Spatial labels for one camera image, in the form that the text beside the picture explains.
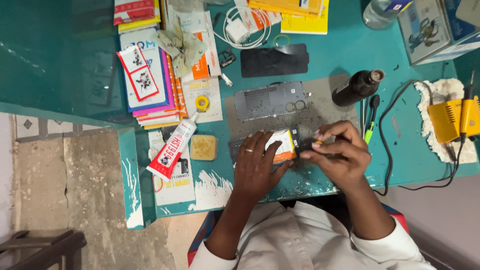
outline solder wire spool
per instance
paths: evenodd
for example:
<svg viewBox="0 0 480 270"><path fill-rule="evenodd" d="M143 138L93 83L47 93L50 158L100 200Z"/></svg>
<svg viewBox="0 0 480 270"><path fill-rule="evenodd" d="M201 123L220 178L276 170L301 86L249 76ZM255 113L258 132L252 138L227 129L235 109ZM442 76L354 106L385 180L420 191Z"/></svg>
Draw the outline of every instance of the solder wire spool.
<svg viewBox="0 0 480 270"><path fill-rule="evenodd" d="M198 96L195 100L195 106L198 111L206 112L210 108L210 101L205 96Z"/></svg>

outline concrete floor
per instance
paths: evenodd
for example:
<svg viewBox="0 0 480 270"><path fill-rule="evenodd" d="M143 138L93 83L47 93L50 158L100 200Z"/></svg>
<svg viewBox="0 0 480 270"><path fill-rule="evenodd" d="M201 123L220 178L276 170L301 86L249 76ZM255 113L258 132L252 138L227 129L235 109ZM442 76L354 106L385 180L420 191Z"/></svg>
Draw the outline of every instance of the concrete floor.
<svg viewBox="0 0 480 270"><path fill-rule="evenodd" d="M32 236L85 233L82 269L187 269L206 213L127 230L117 133L15 143L13 228Z"/></svg>

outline sleeve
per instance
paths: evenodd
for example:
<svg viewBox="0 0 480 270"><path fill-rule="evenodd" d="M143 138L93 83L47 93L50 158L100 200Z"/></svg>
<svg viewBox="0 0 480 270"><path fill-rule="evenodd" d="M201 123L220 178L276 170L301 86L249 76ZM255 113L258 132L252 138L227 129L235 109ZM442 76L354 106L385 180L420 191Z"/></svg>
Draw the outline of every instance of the sleeve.
<svg viewBox="0 0 480 270"><path fill-rule="evenodd" d="M197 254L189 269L192 270L226 270L235 269L238 256L234 260L225 260L213 255L205 246L205 240L200 243Z"/></svg>
<svg viewBox="0 0 480 270"><path fill-rule="evenodd" d="M358 251L373 259L387 269L425 269L435 268L421 255L419 248L410 235L395 219L395 229L388 236L378 240L364 240L352 233L351 240Z"/></svg>

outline black bottle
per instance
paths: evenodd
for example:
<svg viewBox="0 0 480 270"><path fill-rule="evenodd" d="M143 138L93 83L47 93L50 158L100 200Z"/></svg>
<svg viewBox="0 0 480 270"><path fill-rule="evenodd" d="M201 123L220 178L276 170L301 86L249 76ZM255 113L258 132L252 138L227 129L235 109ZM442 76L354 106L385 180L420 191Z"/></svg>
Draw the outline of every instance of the black bottle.
<svg viewBox="0 0 480 270"><path fill-rule="evenodd" d="M340 107L350 106L373 95L384 78L385 73L381 69L359 71L333 91L332 100Z"/></svg>

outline water bottle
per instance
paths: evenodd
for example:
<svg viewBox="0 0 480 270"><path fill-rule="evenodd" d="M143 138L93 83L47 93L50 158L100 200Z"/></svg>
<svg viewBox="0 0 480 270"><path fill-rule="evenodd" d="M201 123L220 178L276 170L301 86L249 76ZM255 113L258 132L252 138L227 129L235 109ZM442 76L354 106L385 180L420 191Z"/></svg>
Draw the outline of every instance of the water bottle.
<svg viewBox="0 0 480 270"><path fill-rule="evenodd" d="M374 30L389 26L404 7L401 4L390 7L393 1L372 0L363 12L363 22Z"/></svg>

